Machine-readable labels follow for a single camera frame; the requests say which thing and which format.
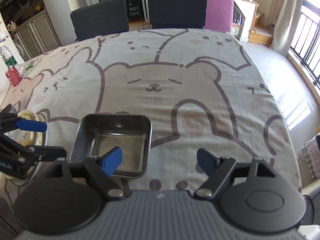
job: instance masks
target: sign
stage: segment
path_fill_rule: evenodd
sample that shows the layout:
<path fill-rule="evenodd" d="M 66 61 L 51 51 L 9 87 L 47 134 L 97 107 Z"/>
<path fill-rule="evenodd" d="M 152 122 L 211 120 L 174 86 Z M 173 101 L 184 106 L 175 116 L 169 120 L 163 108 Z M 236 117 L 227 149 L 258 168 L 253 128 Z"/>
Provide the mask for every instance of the sign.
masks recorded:
<path fill-rule="evenodd" d="M 125 0 L 129 21 L 144 20 L 142 0 Z"/>

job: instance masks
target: white curtain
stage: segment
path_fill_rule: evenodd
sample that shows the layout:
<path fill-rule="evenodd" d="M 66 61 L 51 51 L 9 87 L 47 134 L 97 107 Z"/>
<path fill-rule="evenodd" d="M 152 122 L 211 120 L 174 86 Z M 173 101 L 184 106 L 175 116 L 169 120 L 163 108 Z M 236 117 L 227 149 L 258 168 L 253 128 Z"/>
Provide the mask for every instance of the white curtain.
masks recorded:
<path fill-rule="evenodd" d="M 273 0 L 268 24 L 274 24 L 271 48 L 287 56 L 298 26 L 303 0 Z"/>

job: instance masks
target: sunlit floor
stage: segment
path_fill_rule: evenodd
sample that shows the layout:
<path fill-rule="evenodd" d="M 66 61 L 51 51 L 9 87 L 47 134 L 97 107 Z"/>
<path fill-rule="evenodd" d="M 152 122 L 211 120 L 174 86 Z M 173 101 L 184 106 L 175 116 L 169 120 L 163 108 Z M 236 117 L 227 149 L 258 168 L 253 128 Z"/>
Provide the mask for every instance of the sunlit floor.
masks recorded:
<path fill-rule="evenodd" d="M 298 158 L 306 140 L 316 135 L 315 130 L 320 125 L 318 104 L 287 58 L 263 45 L 246 42 L 242 44 L 261 71 L 284 115 Z M 298 163 L 304 187 L 313 179 L 308 163 Z"/>

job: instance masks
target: square metal dish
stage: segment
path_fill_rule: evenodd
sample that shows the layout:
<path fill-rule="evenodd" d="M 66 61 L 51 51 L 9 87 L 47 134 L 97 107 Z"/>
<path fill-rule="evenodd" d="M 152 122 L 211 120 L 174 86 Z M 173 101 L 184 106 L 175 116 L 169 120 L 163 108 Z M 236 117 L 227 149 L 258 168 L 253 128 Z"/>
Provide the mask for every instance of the square metal dish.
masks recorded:
<path fill-rule="evenodd" d="M 148 164 L 152 124 L 143 115 L 89 114 L 79 123 L 70 154 L 71 163 L 122 149 L 123 160 L 114 176 L 135 179 Z"/>

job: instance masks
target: washing machine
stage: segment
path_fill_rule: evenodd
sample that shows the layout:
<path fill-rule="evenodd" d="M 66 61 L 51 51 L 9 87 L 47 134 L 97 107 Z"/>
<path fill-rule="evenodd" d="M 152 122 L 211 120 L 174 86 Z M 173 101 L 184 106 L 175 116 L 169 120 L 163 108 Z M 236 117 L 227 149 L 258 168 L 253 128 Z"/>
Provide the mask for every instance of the washing machine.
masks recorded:
<path fill-rule="evenodd" d="M 28 55 L 27 51 L 25 50 L 23 44 L 19 40 L 18 34 L 15 33 L 11 38 L 12 38 L 13 43 L 15 44 L 19 54 L 23 58 L 23 60 L 28 61 L 29 59 L 31 59 L 31 57 Z"/>

